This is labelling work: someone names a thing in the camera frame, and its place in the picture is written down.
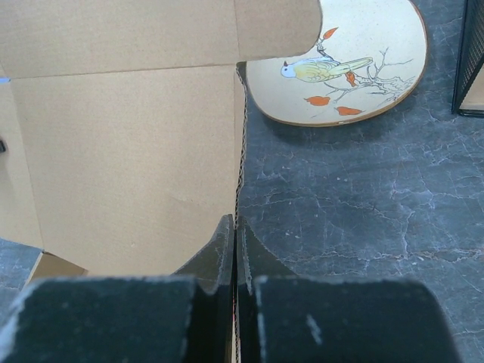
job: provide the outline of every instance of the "decorative plate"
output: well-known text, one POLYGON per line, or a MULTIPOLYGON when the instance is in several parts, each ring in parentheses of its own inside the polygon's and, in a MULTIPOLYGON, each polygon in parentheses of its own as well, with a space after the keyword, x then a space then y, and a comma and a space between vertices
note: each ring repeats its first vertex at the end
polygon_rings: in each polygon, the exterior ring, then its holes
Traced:
POLYGON ((361 121, 394 107, 422 77, 427 33, 409 0, 321 0, 323 29, 298 57, 247 63, 263 113, 299 126, 361 121))

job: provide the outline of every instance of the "corrugated cardboard edge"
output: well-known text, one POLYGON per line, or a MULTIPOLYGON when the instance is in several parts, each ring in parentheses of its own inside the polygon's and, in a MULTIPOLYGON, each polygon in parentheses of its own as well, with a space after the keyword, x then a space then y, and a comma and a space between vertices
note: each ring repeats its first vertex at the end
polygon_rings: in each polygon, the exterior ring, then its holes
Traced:
POLYGON ((237 345, 237 337, 235 336, 235 324, 232 324, 232 356, 231 362, 236 363, 240 361, 240 357, 238 355, 238 345, 237 345))
POLYGON ((238 82, 242 85, 244 90, 244 116, 242 122, 242 145, 240 149, 240 165, 238 171, 238 180, 237 180, 237 189, 235 191, 235 215, 234 215, 234 227, 237 229, 238 226, 238 215, 239 215, 239 196, 242 187, 244 186, 244 164, 247 155, 247 87, 244 83, 242 75, 239 71, 240 67, 239 64, 236 65, 236 74, 238 78, 238 82))

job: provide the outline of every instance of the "bird illustration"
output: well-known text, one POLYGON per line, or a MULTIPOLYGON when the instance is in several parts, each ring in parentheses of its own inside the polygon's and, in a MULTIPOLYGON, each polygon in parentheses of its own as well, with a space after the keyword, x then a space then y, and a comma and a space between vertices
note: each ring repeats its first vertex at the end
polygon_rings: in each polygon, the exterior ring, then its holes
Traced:
POLYGON ((352 71, 365 67, 372 62, 373 58, 366 57, 340 63, 324 54, 317 58, 299 60, 293 64, 287 64, 285 61, 281 68, 281 74, 286 78, 297 78, 308 83, 326 82, 345 74, 348 82, 355 87, 355 75, 352 71))

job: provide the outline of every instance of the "cardboard flap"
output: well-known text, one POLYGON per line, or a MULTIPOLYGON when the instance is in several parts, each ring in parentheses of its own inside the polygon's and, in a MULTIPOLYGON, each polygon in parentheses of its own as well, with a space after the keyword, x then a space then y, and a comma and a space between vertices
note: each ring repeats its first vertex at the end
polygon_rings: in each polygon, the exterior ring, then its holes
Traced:
POLYGON ((101 275, 169 274, 234 213, 233 66, 12 86, 48 252, 101 275))
POLYGON ((0 153, 0 237, 42 248, 29 168, 10 83, 0 83, 0 139, 7 148, 7 151, 0 153))
POLYGON ((235 64, 303 53, 320 27, 318 0, 2 0, 0 63, 11 78, 235 64))
POLYGON ((318 40, 319 0, 235 0, 239 61, 306 53, 318 40))
POLYGON ((232 0, 2 0, 11 78, 233 64, 232 0))

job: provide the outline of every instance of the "black wire basket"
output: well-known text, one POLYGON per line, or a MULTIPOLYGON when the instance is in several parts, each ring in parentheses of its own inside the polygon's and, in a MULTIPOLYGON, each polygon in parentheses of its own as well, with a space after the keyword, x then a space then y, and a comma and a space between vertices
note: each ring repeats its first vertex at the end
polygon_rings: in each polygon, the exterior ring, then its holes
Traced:
POLYGON ((464 99, 484 65, 484 0, 466 0, 455 77, 452 113, 484 117, 484 109, 466 109, 464 99))

